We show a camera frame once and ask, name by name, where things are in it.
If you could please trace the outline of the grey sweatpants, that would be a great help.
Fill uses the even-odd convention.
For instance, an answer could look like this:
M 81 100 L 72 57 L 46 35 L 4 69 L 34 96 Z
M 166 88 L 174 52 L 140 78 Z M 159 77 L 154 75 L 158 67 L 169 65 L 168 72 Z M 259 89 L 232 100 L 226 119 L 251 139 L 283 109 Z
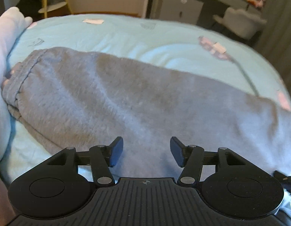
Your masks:
M 65 47 L 35 50 L 3 87 L 8 109 L 49 153 L 124 139 L 115 176 L 178 176 L 171 137 L 227 147 L 291 176 L 291 112 L 217 80 Z

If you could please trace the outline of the light blue mushroom bedspread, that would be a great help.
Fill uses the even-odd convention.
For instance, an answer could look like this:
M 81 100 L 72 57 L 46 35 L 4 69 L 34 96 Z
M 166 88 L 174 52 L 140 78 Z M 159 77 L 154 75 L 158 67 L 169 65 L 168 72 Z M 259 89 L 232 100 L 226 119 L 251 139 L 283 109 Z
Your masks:
M 83 22 L 85 19 L 103 19 L 103 24 L 94 25 Z M 238 70 L 238 66 L 229 61 L 215 59 L 202 49 L 198 38 L 207 37 L 222 46 L 233 55 L 243 70 L 252 80 L 261 97 L 271 99 L 284 109 L 291 111 L 290 96 L 281 82 L 275 69 L 262 56 L 248 46 L 234 42 L 221 34 L 205 30 L 201 27 L 180 24 L 178 22 L 146 21 L 143 19 L 116 15 L 70 15 L 49 18 L 37 22 L 27 29 L 15 41 L 7 56 L 8 69 L 24 60 L 32 51 L 52 47 L 68 47 L 82 52 L 101 52 L 179 70 L 224 82 L 239 90 L 253 94 L 246 77 Z M 168 135 L 162 140 L 162 147 L 157 155 L 159 162 L 147 164 L 153 160 L 154 151 L 138 152 L 141 158 L 127 156 L 133 151 L 124 136 L 124 153 L 112 174 L 132 177 L 177 177 L 181 170 L 172 157 Z M 247 155 L 243 144 L 230 148 L 255 165 L 268 172 L 279 169 L 291 176 L 291 143 L 288 141 L 279 146 L 258 144 L 257 157 Z M 35 167 L 50 154 L 25 129 L 24 125 L 11 117 L 10 142 L 5 155 L 0 161 L 0 174 L 10 184 L 17 177 Z

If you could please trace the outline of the white upholstered chair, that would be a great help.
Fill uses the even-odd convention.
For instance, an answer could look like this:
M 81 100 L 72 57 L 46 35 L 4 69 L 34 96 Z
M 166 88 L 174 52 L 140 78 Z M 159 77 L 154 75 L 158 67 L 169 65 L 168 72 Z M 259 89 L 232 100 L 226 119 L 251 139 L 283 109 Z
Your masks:
M 267 20 L 257 14 L 249 13 L 243 9 L 226 9 L 223 17 L 212 16 L 215 23 L 218 23 L 234 33 L 236 36 L 250 40 L 257 32 L 262 31 L 267 24 Z

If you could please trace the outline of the grey drawer cabinet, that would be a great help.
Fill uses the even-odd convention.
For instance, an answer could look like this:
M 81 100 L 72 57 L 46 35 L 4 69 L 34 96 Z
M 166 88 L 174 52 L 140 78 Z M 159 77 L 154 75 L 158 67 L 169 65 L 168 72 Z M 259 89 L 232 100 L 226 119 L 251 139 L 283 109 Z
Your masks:
M 157 19 L 196 25 L 203 5 L 199 0 L 160 0 Z

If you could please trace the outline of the white pillow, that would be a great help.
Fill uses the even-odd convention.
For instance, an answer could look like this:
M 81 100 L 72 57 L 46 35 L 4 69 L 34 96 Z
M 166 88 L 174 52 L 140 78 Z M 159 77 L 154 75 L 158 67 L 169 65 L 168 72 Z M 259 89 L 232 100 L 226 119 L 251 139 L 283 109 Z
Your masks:
M 11 133 L 10 114 L 1 95 L 1 84 L 6 72 L 6 59 L 16 39 L 32 23 L 17 7 L 11 7 L 0 17 L 0 160 L 5 154 Z

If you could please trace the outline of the black bag on floor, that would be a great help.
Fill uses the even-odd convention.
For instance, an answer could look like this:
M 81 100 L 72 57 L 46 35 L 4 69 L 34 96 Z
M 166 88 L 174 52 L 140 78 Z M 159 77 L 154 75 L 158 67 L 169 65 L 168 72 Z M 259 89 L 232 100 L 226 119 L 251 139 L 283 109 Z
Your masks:
M 39 13 L 39 10 L 42 8 L 42 0 L 20 0 L 16 7 L 24 17 L 31 17 L 33 21 L 42 19 L 42 14 Z

